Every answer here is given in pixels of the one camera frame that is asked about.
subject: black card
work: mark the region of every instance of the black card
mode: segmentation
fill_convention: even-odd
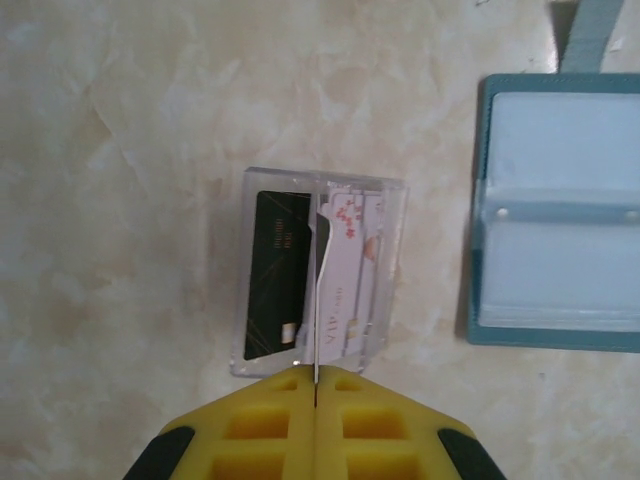
[[[245,360],[295,346],[307,288],[310,205],[310,194],[258,193]]]

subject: beige marble surface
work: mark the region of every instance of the beige marble surface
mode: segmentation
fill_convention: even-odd
[[[604,63],[640,70],[640,0]],[[544,0],[3,0],[6,479],[120,478],[227,362],[250,165],[412,189],[367,376],[468,423],[510,478],[640,478],[640,356],[454,335],[476,92],[556,65]]]

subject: blue case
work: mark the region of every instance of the blue case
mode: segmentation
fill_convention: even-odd
[[[640,75],[499,74],[481,90],[469,342],[640,352]]]

